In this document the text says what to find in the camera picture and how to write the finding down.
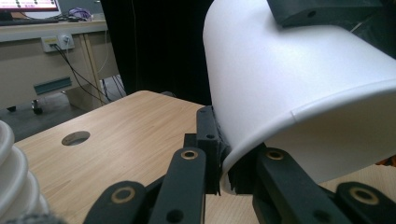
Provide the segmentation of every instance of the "hole in table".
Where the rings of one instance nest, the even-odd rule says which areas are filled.
[[[85,142],[90,136],[90,133],[85,131],[70,133],[62,140],[62,144],[64,146],[75,146]]]

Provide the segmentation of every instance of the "cable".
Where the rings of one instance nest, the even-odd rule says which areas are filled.
[[[117,87],[117,90],[119,90],[120,96],[123,97],[123,95],[120,91],[119,85],[117,85],[116,79],[114,79],[114,77],[112,77],[112,78],[113,78],[114,83],[116,83],[116,87]]]
[[[105,45],[106,45],[106,58],[102,64],[101,68],[99,69],[99,71],[96,74],[99,74],[100,72],[102,72],[103,68],[105,67],[105,65],[107,63],[107,59],[108,59],[107,30],[105,30]]]
[[[137,29],[136,29],[136,14],[134,12],[134,0],[131,0],[131,3],[132,3],[132,12],[134,13],[134,56],[135,56],[135,67],[136,67],[134,77],[135,77],[135,87],[137,89],[138,88],[138,86],[137,86],[137,65],[138,65],[138,62],[137,62],[137,34],[136,34]]]
[[[90,96],[92,96],[92,97],[98,99],[101,103],[103,103],[104,105],[106,105],[106,103],[103,102],[99,97],[97,97],[97,96],[93,95],[92,93],[90,93],[89,91],[85,90],[85,89],[82,87],[81,83],[79,83],[78,77],[77,77],[76,75],[79,75],[79,76],[80,76],[81,78],[83,78],[88,84],[90,84],[90,85],[93,86],[95,89],[97,89],[100,93],[102,93],[102,92],[101,92],[97,87],[95,87],[94,85],[92,85],[92,83],[91,83],[90,81],[88,81],[85,77],[83,77],[78,71],[76,71],[76,70],[74,69],[74,67],[73,67],[72,64],[69,62],[69,60],[66,58],[66,56],[65,56],[64,53],[62,52],[62,49],[61,49],[58,45],[55,44],[55,45],[52,45],[52,46],[56,48],[56,50],[61,54],[61,56],[62,56],[62,57],[64,58],[64,60],[67,62],[67,64],[69,65],[70,69],[71,69],[72,72],[73,72],[73,75],[74,75],[74,77],[75,77],[75,79],[76,79],[78,85],[79,85],[85,92],[87,92]]]
[[[117,82],[120,84],[120,86],[122,87],[122,89],[125,91],[125,88],[123,87],[123,84],[122,84],[121,81],[120,81],[119,75],[116,75],[116,80],[117,80]]]
[[[107,100],[108,100],[109,102],[113,102],[113,101],[108,97],[107,85],[106,85],[105,81],[104,81],[103,79],[102,79],[101,81],[102,81],[103,90],[104,90],[104,92],[105,92],[105,95],[106,95]]]

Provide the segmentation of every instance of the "black curtain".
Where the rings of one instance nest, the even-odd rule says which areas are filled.
[[[127,94],[171,91],[211,105],[203,29],[212,0],[102,0]]]

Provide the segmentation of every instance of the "screw hole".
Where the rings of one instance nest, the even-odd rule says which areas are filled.
[[[180,210],[172,210],[166,215],[166,220],[171,223],[178,223],[183,220],[183,212]]]
[[[316,210],[314,212],[314,218],[320,223],[330,223],[332,221],[331,216],[324,211]]]
[[[181,153],[181,157],[184,160],[194,160],[195,158],[198,157],[198,153],[193,150],[187,150]]]
[[[134,189],[131,187],[124,187],[116,189],[111,195],[113,203],[127,203],[134,197]]]
[[[266,155],[269,159],[274,160],[274,161],[283,160],[283,154],[280,152],[277,152],[277,151],[269,151],[269,152],[267,152]]]
[[[308,17],[308,18],[313,18],[313,17],[316,16],[316,15],[317,15],[317,12],[316,12],[316,11],[311,11],[311,12],[308,13],[307,17]]]
[[[379,199],[376,197],[376,195],[368,189],[355,187],[350,189],[349,193],[355,200],[361,203],[366,203],[370,205],[376,205],[379,203]]]

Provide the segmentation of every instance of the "white paper cup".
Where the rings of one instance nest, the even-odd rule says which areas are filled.
[[[396,61],[336,26],[283,29],[262,0],[216,0],[204,29],[228,172],[264,142],[316,181],[396,154]]]

